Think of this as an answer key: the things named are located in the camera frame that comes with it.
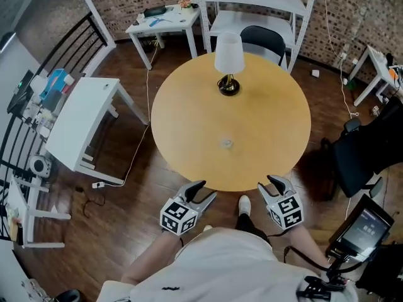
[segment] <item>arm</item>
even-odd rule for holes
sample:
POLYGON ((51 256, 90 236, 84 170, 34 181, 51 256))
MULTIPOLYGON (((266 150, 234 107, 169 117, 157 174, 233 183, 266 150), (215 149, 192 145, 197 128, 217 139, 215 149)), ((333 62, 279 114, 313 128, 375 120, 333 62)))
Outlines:
POLYGON ((134 260, 125 271, 121 282, 136 285, 168 266, 182 248, 180 237, 164 232, 134 260))
POLYGON ((291 228, 288 232, 291 245, 300 250, 307 257, 318 263, 320 266, 329 267, 330 264, 327 261, 325 255, 321 252, 314 239, 310 236, 308 230, 301 224, 291 228))

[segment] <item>round wooden table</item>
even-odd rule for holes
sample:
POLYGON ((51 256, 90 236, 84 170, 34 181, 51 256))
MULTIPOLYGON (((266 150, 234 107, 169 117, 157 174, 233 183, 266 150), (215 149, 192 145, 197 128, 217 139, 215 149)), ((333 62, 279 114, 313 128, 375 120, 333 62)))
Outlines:
POLYGON ((160 87, 151 113, 157 147, 185 178, 220 191, 255 189, 284 176, 309 139, 310 112, 301 88, 276 64, 244 53, 235 96, 217 87, 223 74, 208 53, 178 67, 160 87))

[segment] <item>white plug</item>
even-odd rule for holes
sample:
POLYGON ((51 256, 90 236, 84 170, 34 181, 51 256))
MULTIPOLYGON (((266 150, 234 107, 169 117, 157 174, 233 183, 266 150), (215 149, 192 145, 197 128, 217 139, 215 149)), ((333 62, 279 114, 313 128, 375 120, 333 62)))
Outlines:
POLYGON ((104 187, 105 187, 105 182, 103 182, 103 181, 93 183, 93 189, 104 188, 104 187))

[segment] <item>chair back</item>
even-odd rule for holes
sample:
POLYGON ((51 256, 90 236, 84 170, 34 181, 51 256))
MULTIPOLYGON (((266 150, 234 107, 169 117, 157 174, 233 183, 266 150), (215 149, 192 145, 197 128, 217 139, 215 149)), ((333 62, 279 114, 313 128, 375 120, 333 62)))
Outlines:
POLYGON ((403 104, 393 97, 370 124, 361 126, 362 140, 373 171, 379 174, 391 165, 403 162, 403 104))
POLYGON ((281 65, 285 53, 285 42, 279 33, 260 26, 249 26, 242 30, 241 39, 242 43, 250 43, 271 50, 280 56, 278 65, 281 65))

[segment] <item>white shelving unit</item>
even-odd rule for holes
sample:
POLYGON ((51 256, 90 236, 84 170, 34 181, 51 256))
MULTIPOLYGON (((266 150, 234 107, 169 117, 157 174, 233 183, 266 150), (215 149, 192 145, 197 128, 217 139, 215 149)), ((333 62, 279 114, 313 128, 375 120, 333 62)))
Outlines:
POLYGON ((288 72, 291 72, 297 59, 305 31, 309 22, 314 0, 308 0, 305 5, 302 0, 200 0, 201 18, 203 20, 203 31, 205 34, 205 45, 207 52, 212 52, 210 37, 218 36, 224 31, 241 33, 241 31, 252 25, 262 26, 279 33, 288 49, 291 50, 290 63, 287 66, 288 72), (209 27, 207 18, 206 2, 215 3, 218 12, 212 27, 209 27), (287 11, 291 14, 290 19, 284 20, 272 16, 263 16, 261 14, 246 13, 239 11, 220 10, 220 3, 242 3, 263 6, 277 10, 287 11), (302 25, 298 36, 296 35, 295 18, 302 17, 302 25))

